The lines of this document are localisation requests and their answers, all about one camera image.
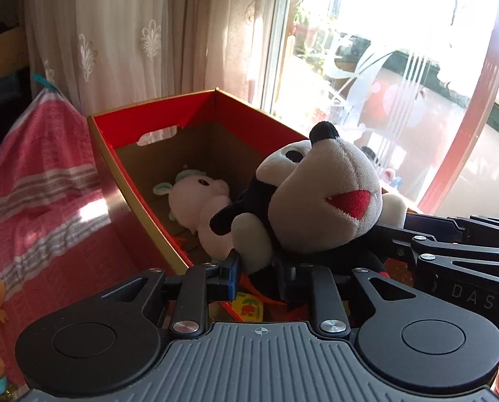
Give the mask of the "Mickey Mouse plush toy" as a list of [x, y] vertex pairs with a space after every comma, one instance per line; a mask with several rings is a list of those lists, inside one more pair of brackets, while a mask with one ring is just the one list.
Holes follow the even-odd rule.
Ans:
[[248, 189], [209, 225], [232, 236], [250, 291], [295, 306], [303, 265], [386, 276], [387, 258], [369, 232], [377, 224], [403, 227], [406, 212], [403, 201], [382, 192], [368, 156], [323, 121], [308, 139], [268, 155]]

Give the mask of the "pink plush toy in box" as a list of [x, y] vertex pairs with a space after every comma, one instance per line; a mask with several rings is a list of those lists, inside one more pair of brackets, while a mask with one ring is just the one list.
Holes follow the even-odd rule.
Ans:
[[226, 260], [233, 249], [232, 234], [218, 235], [210, 227], [211, 219], [231, 204], [225, 181], [187, 169], [177, 174], [174, 184], [159, 183], [153, 192], [169, 196], [169, 218], [197, 234], [212, 260]]

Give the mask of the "red cardboard box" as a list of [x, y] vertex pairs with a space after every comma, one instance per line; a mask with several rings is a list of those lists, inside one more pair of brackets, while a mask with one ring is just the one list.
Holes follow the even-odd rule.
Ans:
[[153, 192], [183, 170], [225, 181], [237, 198], [270, 153], [303, 139], [220, 89], [131, 105], [87, 118], [109, 217], [140, 270], [182, 275], [209, 257], [197, 236], [169, 219]]

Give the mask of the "pink striped cloth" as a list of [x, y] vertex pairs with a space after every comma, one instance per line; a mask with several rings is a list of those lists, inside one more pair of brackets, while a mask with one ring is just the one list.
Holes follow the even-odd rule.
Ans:
[[0, 357], [25, 381], [17, 337], [33, 321], [140, 269], [120, 242], [100, 189], [85, 117], [42, 91], [0, 144], [0, 280], [6, 285]]

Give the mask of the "teal clothes peg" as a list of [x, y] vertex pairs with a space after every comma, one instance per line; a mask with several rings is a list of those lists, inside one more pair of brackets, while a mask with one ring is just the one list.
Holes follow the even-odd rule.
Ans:
[[43, 88], [49, 89], [51, 92], [59, 92], [59, 89], [57, 86], [55, 86], [53, 83], [50, 83], [43, 75], [41, 74], [33, 74], [33, 81], [39, 85], [41, 85]]

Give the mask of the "white embroidered curtain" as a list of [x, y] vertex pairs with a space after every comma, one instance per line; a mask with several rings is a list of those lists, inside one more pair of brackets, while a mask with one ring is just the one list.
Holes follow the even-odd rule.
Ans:
[[258, 103], [275, 0], [26, 0], [30, 68], [82, 114], [218, 88]]

